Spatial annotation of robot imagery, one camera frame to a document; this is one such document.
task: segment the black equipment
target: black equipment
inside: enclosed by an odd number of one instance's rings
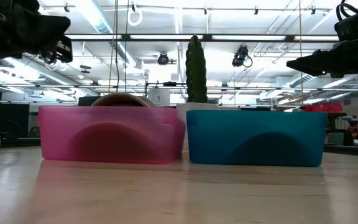
[[[355,15],[350,16],[344,8]],[[312,76],[331,74],[333,78],[342,78],[347,74],[358,74],[358,10],[342,0],[336,8],[339,22],[335,31],[339,42],[331,50],[317,50],[312,55],[287,62],[287,66]]]
[[[245,66],[244,62],[249,58],[251,60],[251,65]],[[249,68],[252,66],[253,61],[252,58],[248,55],[248,48],[245,45],[241,45],[237,50],[237,53],[234,55],[233,62],[231,63],[233,67],[244,66],[245,68]]]
[[[159,65],[166,65],[169,63],[169,58],[167,53],[160,53],[160,56],[157,60]]]
[[[41,15],[37,0],[0,0],[0,59],[41,55],[45,63],[72,62],[67,17]]]

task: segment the ceiling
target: ceiling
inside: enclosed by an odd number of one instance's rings
[[[79,7],[79,2],[94,1],[102,10],[113,30],[118,34],[296,34],[296,35],[336,35],[334,25],[337,22],[333,9],[339,0],[302,0],[299,10],[299,0],[135,0],[137,10],[142,12],[139,25],[127,24],[128,11],[131,12],[131,3],[127,0],[118,0],[117,21],[113,0],[41,0],[42,14],[67,16],[71,26],[67,34],[97,34],[90,23],[90,16]],[[70,12],[65,12],[67,2]],[[358,0],[348,0],[358,8]],[[131,15],[131,20],[138,20],[139,15]],[[73,42],[74,61],[68,65],[51,66],[51,72],[63,75],[76,83],[89,85],[98,81],[102,85],[117,82],[119,76],[122,85],[127,80],[128,85],[144,84],[147,71],[149,81],[184,82],[181,79],[185,71],[184,52],[186,42],[121,42],[128,54],[143,60],[144,66],[139,69],[127,68],[119,57],[116,63],[116,53],[108,42]],[[234,53],[240,45],[246,45],[253,58],[253,66],[246,71],[244,67],[234,68],[231,65]],[[291,44],[291,43],[256,43],[256,42],[205,42],[203,43],[206,58],[208,86],[220,86],[228,82],[229,86],[273,86],[281,87],[299,75],[299,72],[286,67],[286,61],[309,55],[317,49],[330,49],[333,44]],[[160,66],[155,59],[160,52],[166,52],[170,59],[179,60],[173,65]],[[81,73],[80,65],[92,67],[89,74]],[[329,76],[317,78],[329,80]],[[349,78],[341,85],[353,84],[356,80]],[[314,86],[322,87],[323,81],[313,81]],[[95,89],[96,93],[107,89]],[[261,91],[242,92],[241,95],[261,94]]]

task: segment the red object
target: red object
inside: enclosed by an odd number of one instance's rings
[[[167,164],[183,149],[186,127],[172,108],[42,106],[38,117],[49,160]]]
[[[342,105],[340,103],[315,103],[313,105],[307,105],[303,111],[342,113]]]

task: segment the green cactus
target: green cactus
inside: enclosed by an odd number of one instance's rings
[[[191,38],[186,51],[186,76],[188,101],[207,103],[204,50],[196,35]]]

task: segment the wooden table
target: wooden table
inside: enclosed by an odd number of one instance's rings
[[[0,223],[358,223],[358,156],[319,168],[43,161],[2,149]]]

